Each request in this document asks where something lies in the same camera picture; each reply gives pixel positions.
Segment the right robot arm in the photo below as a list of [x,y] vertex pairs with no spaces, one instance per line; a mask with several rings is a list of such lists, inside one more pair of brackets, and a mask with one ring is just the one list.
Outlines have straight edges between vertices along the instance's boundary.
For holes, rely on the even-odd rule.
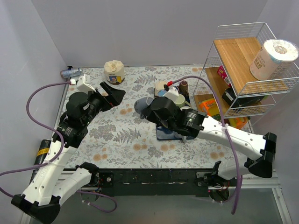
[[178,107],[168,97],[143,97],[135,101],[134,110],[141,119],[162,125],[186,137],[213,141],[230,147],[233,161],[217,161],[212,171],[198,177],[201,185],[223,185],[241,176],[253,174],[272,178],[277,136],[258,135],[223,124],[189,106]]

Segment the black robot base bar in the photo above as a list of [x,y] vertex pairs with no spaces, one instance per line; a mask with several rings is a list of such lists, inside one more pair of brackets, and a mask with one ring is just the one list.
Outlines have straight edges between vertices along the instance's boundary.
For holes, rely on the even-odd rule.
[[214,176],[211,168],[101,168],[83,189],[99,189],[108,196],[199,196],[209,189],[236,186],[236,178]]

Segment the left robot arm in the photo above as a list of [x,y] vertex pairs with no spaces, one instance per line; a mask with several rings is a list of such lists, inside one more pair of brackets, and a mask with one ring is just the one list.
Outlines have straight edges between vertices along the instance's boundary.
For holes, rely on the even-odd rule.
[[125,95],[124,90],[100,83],[107,95],[87,85],[78,86],[78,91],[69,96],[66,111],[61,115],[54,130],[47,156],[38,166],[37,174],[23,191],[14,195],[12,205],[43,224],[52,223],[63,203],[84,186],[101,187],[107,184],[107,173],[85,162],[76,166],[75,172],[57,183],[68,160],[76,152],[88,133],[88,125],[99,114],[118,106]]

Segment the grey blue mug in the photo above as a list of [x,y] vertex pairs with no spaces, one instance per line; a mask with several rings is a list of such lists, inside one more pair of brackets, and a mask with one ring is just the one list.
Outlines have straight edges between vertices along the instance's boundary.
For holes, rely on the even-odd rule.
[[142,111],[146,109],[153,100],[154,99],[152,97],[143,97],[134,103],[134,110],[137,114],[139,114],[140,119],[145,118],[145,116],[142,114]]

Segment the light blue patterned mug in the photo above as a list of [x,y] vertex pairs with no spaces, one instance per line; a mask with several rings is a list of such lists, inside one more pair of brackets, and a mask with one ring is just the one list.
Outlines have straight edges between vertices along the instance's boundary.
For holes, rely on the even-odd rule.
[[162,97],[162,96],[164,96],[166,93],[167,93],[166,90],[160,90],[160,91],[157,93],[157,97]]

